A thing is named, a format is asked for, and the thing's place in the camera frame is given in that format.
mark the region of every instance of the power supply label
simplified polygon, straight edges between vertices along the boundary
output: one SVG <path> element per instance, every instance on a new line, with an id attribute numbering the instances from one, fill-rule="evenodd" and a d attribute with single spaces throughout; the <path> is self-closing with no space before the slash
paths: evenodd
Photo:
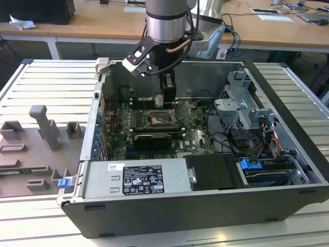
<path id="1" fill-rule="evenodd" d="M 125 196 L 164 193 L 161 166 L 125 166 L 122 193 Z"/>

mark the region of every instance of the desk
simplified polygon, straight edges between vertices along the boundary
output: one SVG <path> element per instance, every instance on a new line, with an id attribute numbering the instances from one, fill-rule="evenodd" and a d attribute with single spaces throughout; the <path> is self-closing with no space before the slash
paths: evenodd
<path id="1" fill-rule="evenodd" d="M 272 0 L 246 0 L 255 8 L 273 8 Z M 227 1 L 222 13 L 253 13 L 245 3 Z M 325 3 L 307 2 L 307 6 L 323 7 Z M 60 59 L 57 42 L 136 44 L 145 25 L 144 13 L 124 12 L 125 4 L 75 0 L 76 12 L 69 25 L 38 24 L 32 30 L 19 31 L 8 23 L 0 23 L 0 35 L 8 40 L 31 40 L 47 42 L 53 59 Z M 292 14 L 294 22 L 263 21 L 256 15 L 232 15 L 233 25 L 241 36 L 240 48 L 329 52 L 329 28 L 307 23 Z M 224 17 L 229 25 L 229 17 Z M 232 35 L 225 33 L 221 48 L 232 43 Z"/>

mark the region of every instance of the motherboard component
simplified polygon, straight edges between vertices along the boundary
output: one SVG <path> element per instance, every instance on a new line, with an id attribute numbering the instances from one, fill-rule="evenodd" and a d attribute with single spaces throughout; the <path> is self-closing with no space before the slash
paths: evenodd
<path id="1" fill-rule="evenodd" d="M 179 126 L 175 122 L 175 111 L 172 110 L 133 111 L 134 132 L 179 130 Z"/>
<path id="2" fill-rule="evenodd" d="M 166 150 L 171 148 L 170 135 L 136 135 L 133 146 L 135 149 Z"/>

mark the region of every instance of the black plastic cover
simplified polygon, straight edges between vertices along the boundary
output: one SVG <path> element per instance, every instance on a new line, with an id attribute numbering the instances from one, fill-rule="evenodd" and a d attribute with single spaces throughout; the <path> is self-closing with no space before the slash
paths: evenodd
<path id="1" fill-rule="evenodd" d="M 193 191 L 244 188 L 236 165 L 238 160 L 232 154 L 188 155 L 185 160 L 196 176 L 196 183 L 191 184 Z"/>

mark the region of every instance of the metal chassis panel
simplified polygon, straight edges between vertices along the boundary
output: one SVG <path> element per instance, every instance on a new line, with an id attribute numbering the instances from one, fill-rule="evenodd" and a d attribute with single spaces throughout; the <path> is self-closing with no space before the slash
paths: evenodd
<path id="1" fill-rule="evenodd" d="M 328 167 L 329 163 L 263 75 L 251 61 L 235 62 L 243 64 L 244 69 L 249 72 L 253 81 L 256 81 L 288 128 L 291 131 L 294 129 L 293 134 L 297 142 L 302 145 L 324 179 L 328 181 L 329 170 L 325 167 Z M 106 198 L 76 201 L 78 198 L 74 198 L 74 201 L 63 202 L 61 208 L 81 230 L 83 236 L 99 238 L 282 221 L 308 204 L 323 202 L 328 198 L 328 192 L 328 183 L 324 182 L 310 187 L 244 189 L 217 195 L 209 191 L 204 195 L 196 194 L 189 197 L 182 195 L 170 198 L 169 195 L 162 198 L 129 198 L 116 201 L 109 201 Z M 151 211 L 155 213 L 157 220 L 152 221 L 147 217 Z"/>

